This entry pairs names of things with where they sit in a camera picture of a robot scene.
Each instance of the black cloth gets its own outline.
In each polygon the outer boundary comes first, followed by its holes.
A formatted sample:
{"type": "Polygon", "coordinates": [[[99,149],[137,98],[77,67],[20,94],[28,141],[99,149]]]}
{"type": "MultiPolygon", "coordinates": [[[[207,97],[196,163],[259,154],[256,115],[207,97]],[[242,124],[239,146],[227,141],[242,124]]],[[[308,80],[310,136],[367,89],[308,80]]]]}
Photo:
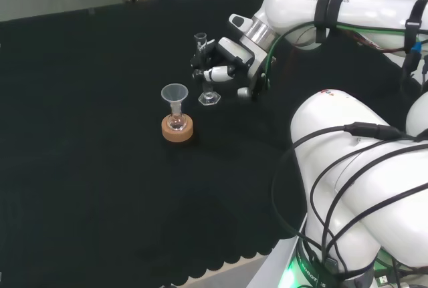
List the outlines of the black cloth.
{"type": "MultiPolygon", "coordinates": [[[[157,288],[268,254],[290,237],[269,186],[307,97],[345,90],[404,127],[399,68],[341,35],[309,52],[283,42],[258,102],[222,86],[218,105],[201,106],[193,35],[238,39],[229,16],[262,1],[150,0],[0,24],[3,287],[157,288]],[[182,146],[161,135],[173,82],[189,88],[195,125],[182,146]]],[[[295,166],[282,170],[276,202],[299,227],[302,184],[295,166]]]]}

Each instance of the black cable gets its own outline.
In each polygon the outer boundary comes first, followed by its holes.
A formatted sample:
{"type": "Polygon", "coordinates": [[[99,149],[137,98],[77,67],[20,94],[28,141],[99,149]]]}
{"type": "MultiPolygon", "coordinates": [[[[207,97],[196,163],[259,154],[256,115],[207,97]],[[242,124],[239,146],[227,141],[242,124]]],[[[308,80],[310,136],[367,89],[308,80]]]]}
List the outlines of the black cable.
{"type": "Polygon", "coordinates": [[[367,165],[365,165],[364,167],[362,167],[359,171],[357,171],[344,185],[343,187],[338,191],[337,195],[334,197],[332,204],[330,205],[330,208],[328,209],[327,215],[326,215],[326,221],[325,221],[325,226],[324,226],[324,230],[322,233],[322,242],[321,242],[321,247],[322,247],[322,262],[325,262],[326,258],[327,258],[327,234],[328,234],[328,229],[330,226],[330,221],[334,212],[334,208],[336,207],[336,205],[338,204],[340,198],[342,198],[343,194],[345,193],[346,190],[348,190],[356,181],[356,179],[358,179],[361,175],[363,175],[366,171],[370,170],[373,166],[376,166],[377,164],[388,160],[390,158],[393,158],[394,156],[398,156],[400,154],[405,154],[405,153],[410,153],[410,152],[414,152],[414,151],[419,151],[419,150],[424,150],[424,149],[428,149],[428,144],[422,144],[422,145],[418,145],[418,146],[411,146],[408,148],[403,148],[403,149],[399,149],[399,150],[395,150],[392,151],[388,154],[385,154],[375,160],[373,160],[372,162],[368,163],[367,165]]]}
{"type": "MultiPolygon", "coordinates": [[[[315,180],[314,184],[312,185],[312,188],[311,188],[311,191],[310,191],[310,205],[312,207],[312,210],[314,211],[314,214],[315,214],[316,218],[320,221],[320,223],[324,227],[325,227],[325,223],[322,220],[322,218],[321,218],[320,214],[318,213],[318,211],[316,210],[315,203],[314,203],[315,188],[318,185],[318,183],[321,181],[322,177],[328,171],[330,171],[332,168],[334,168],[337,164],[341,163],[342,161],[345,161],[346,159],[348,159],[348,158],[350,158],[352,156],[355,156],[355,155],[360,154],[360,153],[362,153],[364,151],[367,151],[367,150],[371,150],[373,148],[376,148],[377,146],[382,146],[383,144],[386,144],[386,143],[392,142],[392,141],[394,141],[394,140],[380,141],[380,142],[377,142],[375,144],[372,144],[371,146],[367,146],[365,148],[361,148],[361,149],[358,149],[358,150],[356,150],[354,152],[351,152],[351,153],[347,154],[346,156],[343,156],[342,158],[339,158],[338,160],[334,161],[330,166],[328,166],[327,168],[325,168],[324,171],[322,171],[321,174],[317,177],[317,179],[315,180]]],[[[330,229],[328,229],[328,234],[332,238],[334,238],[334,234],[333,234],[333,232],[330,229]]],[[[338,258],[339,258],[340,262],[342,262],[342,264],[344,266],[345,273],[347,273],[348,272],[347,266],[346,266],[345,262],[343,261],[343,258],[340,256],[339,249],[338,249],[338,246],[337,246],[336,242],[334,243],[334,250],[336,251],[336,254],[338,255],[338,258]]]]}
{"type": "Polygon", "coordinates": [[[336,242],[342,235],[345,234],[345,232],[347,230],[349,230],[353,225],[355,225],[357,222],[361,221],[363,218],[367,217],[368,215],[382,209],[385,208],[386,206],[389,206],[390,204],[393,204],[394,202],[400,201],[401,199],[407,198],[408,196],[411,196],[413,194],[416,194],[418,192],[424,191],[428,189],[428,182],[425,184],[422,184],[421,186],[417,186],[415,188],[412,188],[408,191],[402,192],[400,194],[396,194],[395,196],[390,197],[389,199],[386,199],[378,204],[375,204],[374,206],[372,206],[371,208],[363,211],[362,213],[360,213],[358,216],[356,216],[355,218],[353,218],[346,226],[344,226],[338,233],[336,236],[333,237],[333,239],[329,242],[329,244],[327,245],[327,252],[328,250],[331,248],[331,243],[336,242]]]}
{"type": "Polygon", "coordinates": [[[323,134],[327,134],[327,133],[331,133],[331,132],[337,132],[337,131],[343,131],[344,130],[344,126],[335,126],[335,127],[331,127],[331,128],[325,128],[325,129],[321,129],[319,131],[315,131],[311,134],[308,134],[307,136],[304,136],[303,138],[299,139],[298,141],[294,142],[292,147],[290,149],[288,149],[281,157],[280,159],[280,163],[278,164],[278,168],[275,171],[274,177],[272,179],[272,185],[271,185],[271,189],[270,189],[270,200],[271,200],[271,204],[272,204],[272,208],[275,212],[275,215],[277,216],[280,224],[282,225],[282,227],[287,230],[289,233],[292,233],[294,236],[300,237],[301,239],[307,241],[308,243],[310,243],[311,245],[313,245],[314,247],[316,247],[317,249],[321,250],[321,246],[319,243],[317,243],[316,241],[312,240],[311,238],[303,235],[302,233],[300,233],[299,231],[297,231],[295,228],[293,228],[292,226],[290,226],[290,224],[288,224],[284,218],[282,218],[282,215],[279,213],[276,204],[275,204],[275,198],[274,198],[274,189],[275,189],[275,185],[276,182],[278,180],[278,174],[279,174],[279,167],[282,166],[282,163],[286,162],[288,160],[288,158],[290,157],[292,151],[294,151],[298,146],[302,145],[303,143],[305,143],[306,141],[313,139],[317,136],[321,136],[323,134]]]}
{"type": "MultiPolygon", "coordinates": [[[[393,268],[392,265],[387,264],[386,262],[380,260],[379,258],[376,258],[376,262],[379,265],[382,265],[382,266],[384,266],[387,269],[393,268]]],[[[401,269],[399,267],[398,268],[398,272],[399,272],[399,275],[400,275],[401,278],[407,277],[407,276],[410,276],[410,275],[428,275],[428,269],[425,270],[424,268],[421,269],[421,268],[409,267],[409,266],[406,266],[406,265],[404,265],[402,263],[400,263],[400,265],[402,265],[402,266],[404,266],[406,268],[411,269],[411,270],[406,270],[406,269],[401,269]]]]}
{"type": "Polygon", "coordinates": [[[393,268],[394,268],[395,279],[397,280],[397,288],[401,288],[400,276],[399,276],[399,272],[397,270],[397,262],[396,262],[394,257],[393,257],[393,268]]]}

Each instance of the funnel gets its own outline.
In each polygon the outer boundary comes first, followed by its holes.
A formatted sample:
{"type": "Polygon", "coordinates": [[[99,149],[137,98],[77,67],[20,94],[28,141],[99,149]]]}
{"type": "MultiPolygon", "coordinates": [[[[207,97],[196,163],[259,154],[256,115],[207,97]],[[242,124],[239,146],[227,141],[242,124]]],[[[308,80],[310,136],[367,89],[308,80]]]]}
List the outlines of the funnel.
{"type": "Polygon", "coordinates": [[[167,122],[169,128],[181,131],[187,124],[186,117],[181,113],[181,102],[189,94],[188,89],[183,84],[173,83],[165,86],[160,94],[171,105],[171,115],[167,122]]]}

